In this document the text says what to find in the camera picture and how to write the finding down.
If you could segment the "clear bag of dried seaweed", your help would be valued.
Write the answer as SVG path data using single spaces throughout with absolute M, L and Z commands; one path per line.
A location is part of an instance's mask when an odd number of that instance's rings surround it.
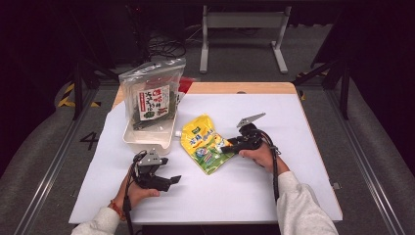
M 118 77 L 126 117 L 134 130 L 143 130 L 174 118 L 179 80 L 185 67 L 185 58 L 149 62 Z

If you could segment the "white table mat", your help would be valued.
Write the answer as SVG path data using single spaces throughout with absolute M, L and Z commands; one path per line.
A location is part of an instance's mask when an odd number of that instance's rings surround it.
M 237 135 L 241 118 L 259 115 L 255 125 L 281 151 L 297 179 L 309 185 L 323 211 L 343 218 L 300 100 L 295 94 L 187 94 L 178 106 L 177 129 L 202 114 L 225 138 Z M 87 170 L 73 211 L 73 224 L 88 221 L 116 194 L 134 157 L 123 140 L 125 106 L 107 115 L 104 130 Z M 132 213 L 139 224 L 272 223 L 277 219 L 272 176 L 247 158 L 235 156 L 207 175 L 180 145 L 171 141 L 161 177 L 179 176 L 178 183 L 158 198 L 144 200 Z

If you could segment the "person's right hand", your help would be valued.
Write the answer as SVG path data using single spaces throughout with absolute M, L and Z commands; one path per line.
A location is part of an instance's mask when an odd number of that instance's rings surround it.
M 289 171 L 290 169 L 285 162 L 279 156 L 273 157 L 273 154 L 274 151 L 266 143 L 263 143 L 256 150 L 241 150 L 239 152 L 240 156 L 253 160 L 257 165 L 264 167 L 270 173 L 276 171 L 280 175 Z

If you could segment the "yellow spouted pouch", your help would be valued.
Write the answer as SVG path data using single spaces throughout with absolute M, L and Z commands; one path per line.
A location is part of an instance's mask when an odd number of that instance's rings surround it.
M 216 132 L 208 115 L 200 115 L 174 132 L 185 152 L 206 174 L 211 175 L 229 161 L 234 153 L 224 153 L 223 147 L 232 144 Z

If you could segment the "aluminium floor rail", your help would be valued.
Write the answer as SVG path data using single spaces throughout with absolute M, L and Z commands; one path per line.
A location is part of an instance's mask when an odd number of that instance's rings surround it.
M 325 94 L 332 108 L 334 109 L 342 129 L 346 134 L 347 141 L 351 146 L 358 168 L 383 218 L 383 221 L 388 228 L 390 235 L 406 235 L 399 219 L 397 218 L 392 208 L 390 200 L 385 193 L 384 187 L 379 181 L 373 167 L 370 165 L 351 124 L 344 118 L 342 112 L 340 111 L 339 101 L 336 97 L 335 92 L 326 91 Z
M 25 210 L 25 213 L 17 226 L 13 235 L 28 235 L 31 230 L 34 220 L 37 218 L 40 210 L 42 209 L 49 192 L 51 191 L 56 178 L 62 168 L 62 165 L 68 155 L 69 146 L 81 125 L 84 117 L 86 116 L 91 103 L 93 102 L 98 90 L 91 89 L 85 92 L 85 97 L 79 97 L 80 103 L 76 103 L 76 107 L 79 111 L 75 111 L 74 119 L 69 123 L 68 130 L 64 136 L 60 147 L 51 161 L 46 173 L 40 180 L 38 187 L 32 197 L 29 206 Z

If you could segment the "white metal stand frame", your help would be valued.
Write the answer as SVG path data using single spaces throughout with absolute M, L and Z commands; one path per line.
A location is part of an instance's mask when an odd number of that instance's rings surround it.
M 281 51 L 281 45 L 291 11 L 292 7 L 288 6 L 279 12 L 210 12 L 208 7 L 204 6 L 200 73 L 208 72 L 208 30 L 210 28 L 277 28 L 277 38 L 270 42 L 270 46 L 280 73 L 287 74 L 288 68 Z

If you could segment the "white divided plastic bin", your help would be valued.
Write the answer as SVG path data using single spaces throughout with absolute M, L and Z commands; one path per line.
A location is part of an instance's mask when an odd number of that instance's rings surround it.
M 123 142 L 134 153 L 155 149 L 160 155 L 168 154 L 176 121 L 177 95 L 139 92 L 127 96 L 124 104 Z

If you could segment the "black metal stand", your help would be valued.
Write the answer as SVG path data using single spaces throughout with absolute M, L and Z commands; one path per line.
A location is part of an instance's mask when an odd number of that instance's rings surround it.
M 305 75 L 296 78 L 293 81 L 293 84 L 294 86 L 301 85 L 323 71 L 327 72 L 327 75 L 323 78 L 321 82 L 321 85 L 325 90 L 333 90 L 338 84 L 338 82 L 341 83 L 340 111 L 344 119 L 348 119 L 347 104 L 350 74 L 346 60 L 336 60 L 333 62 L 323 64 L 322 66 L 314 70 L 311 70 Z
M 118 74 L 106 69 L 96 63 L 93 63 L 84 58 L 80 58 L 74 65 L 73 69 L 73 84 L 74 84 L 74 115 L 73 120 L 77 120 L 83 114 L 87 103 L 86 97 L 83 95 L 83 86 L 87 90 L 96 91 L 100 86 L 99 77 L 103 76 L 109 80 L 118 82 Z

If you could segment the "yellow and black floor tape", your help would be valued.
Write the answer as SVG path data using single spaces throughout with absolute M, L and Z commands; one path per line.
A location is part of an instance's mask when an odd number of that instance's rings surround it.
M 59 107 L 75 107 L 76 104 L 74 101 L 69 99 L 70 93 L 74 90 L 74 83 L 71 82 L 66 88 L 61 100 L 58 103 Z

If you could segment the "person's left hand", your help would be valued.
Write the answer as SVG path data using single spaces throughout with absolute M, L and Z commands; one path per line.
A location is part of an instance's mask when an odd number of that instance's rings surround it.
M 124 198 L 128 197 L 130 206 L 136 207 L 146 198 L 158 197 L 160 192 L 156 189 L 142 189 L 136 183 L 129 183 L 129 174 L 126 174 L 122 180 L 116 196 L 111 199 L 109 208 L 117 213 L 120 219 L 125 219 L 123 211 Z

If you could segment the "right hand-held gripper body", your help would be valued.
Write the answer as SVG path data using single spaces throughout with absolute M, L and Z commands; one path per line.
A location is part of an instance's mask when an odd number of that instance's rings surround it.
M 239 150 L 256 150 L 262 144 L 260 130 L 254 125 L 254 121 L 265 116 L 260 113 L 250 117 L 243 117 L 237 124 L 240 136 L 237 137 Z

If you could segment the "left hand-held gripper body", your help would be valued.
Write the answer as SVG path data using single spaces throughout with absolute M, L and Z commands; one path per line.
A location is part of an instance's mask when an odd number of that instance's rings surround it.
M 132 176 L 134 182 L 143 189 L 157 189 L 167 192 L 170 179 L 156 176 L 161 166 L 161 157 L 155 150 L 141 151 L 133 159 Z

